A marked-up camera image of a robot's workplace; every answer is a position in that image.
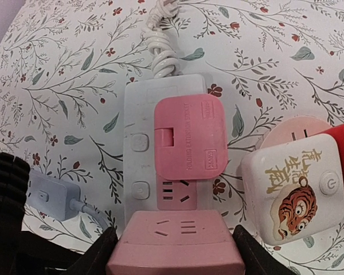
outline white cord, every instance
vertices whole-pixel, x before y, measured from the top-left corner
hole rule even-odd
[[[162,18],[172,18],[177,15],[177,2],[177,0],[157,0],[156,6],[149,13],[147,27],[143,29],[148,50],[154,56],[151,64],[154,78],[176,75],[180,69],[178,57],[172,50],[169,37],[158,27]]]
[[[98,222],[103,232],[105,232],[105,230],[108,228],[107,222],[100,215],[100,213],[96,212],[93,208],[89,207],[84,202],[79,202],[76,199],[72,199],[70,201],[70,209],[76,210],[82,213],[86,213],[90,215],[91,217],[93,217]]]

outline socket hole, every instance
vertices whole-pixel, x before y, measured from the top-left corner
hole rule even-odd
[[[188,182],[185,181],[185,180],[180,180],[179,182],[183,183],[183,184],[186,185],[186,186],[189,186],[189,185],[190,185],[190,183],[188,183]]]
[[[167,236],[168,236],[167,233],[160,232],[160,231],[155,231],[154,233],[155,233],[155,234],[158,234],[158,235],[161,235],[161,236],[164,236],[164,237],[167,237]]]
[[[188,200],[189,198],[190,198],[190,196],[185,196],[185,197],[183,197],[182,199],[180,199],[180,201],[181,201],[181,202],[184,202],[184,201]]]
[[[168,219],[166,219],[166,220],[164,220],[164,221],[160,221],[160,222],[157,222],[157,225],[161,225],[161,224],[163,224],[163,223],[168,223],[168,222],[170,222]]]

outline tablecloth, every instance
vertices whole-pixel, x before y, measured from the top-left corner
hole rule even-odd
[[[0,45],[0,151],[73,181],[110,225],[123,220],[123,93],[152,78],[140,37],[154,0],[27,0]],[[183,74],[200,73],[225,107],[230,162],[213,188],[232,230],[253,235],[237,169],[266,131],[296,115],[344,123],[344,0],[180,0],[162,22]],[[83,252],[101,234],[27,207],[23,225]],[[344,274],[344,221],[265,248],[296,274]]]

